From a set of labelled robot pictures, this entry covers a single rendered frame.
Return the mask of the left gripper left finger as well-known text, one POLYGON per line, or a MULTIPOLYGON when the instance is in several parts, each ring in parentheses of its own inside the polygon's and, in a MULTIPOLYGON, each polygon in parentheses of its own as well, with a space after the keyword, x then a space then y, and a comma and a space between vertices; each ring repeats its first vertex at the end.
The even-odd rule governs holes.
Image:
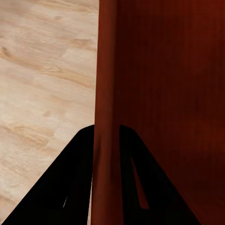
POLYGON ((81 128, 2 225, 87 225, 94 125, 81 128))

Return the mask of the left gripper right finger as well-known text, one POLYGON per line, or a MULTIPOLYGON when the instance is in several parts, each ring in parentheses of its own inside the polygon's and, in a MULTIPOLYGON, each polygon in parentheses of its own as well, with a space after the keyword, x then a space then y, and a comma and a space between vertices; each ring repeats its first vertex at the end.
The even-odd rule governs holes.
POLYGON ((120 125, 124 225, 201 225, 140 136, 120 125), (140 207, 132 159, 149 209, 140 207))

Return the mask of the storage box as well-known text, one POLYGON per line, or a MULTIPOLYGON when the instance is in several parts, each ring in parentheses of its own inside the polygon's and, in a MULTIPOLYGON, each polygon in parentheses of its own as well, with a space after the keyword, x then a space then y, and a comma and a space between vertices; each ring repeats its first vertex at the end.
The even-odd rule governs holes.
POLYGON ((120 125, 201 225, 225 225, 225 0, 99 0, 90 225, 124 225, 120 125))

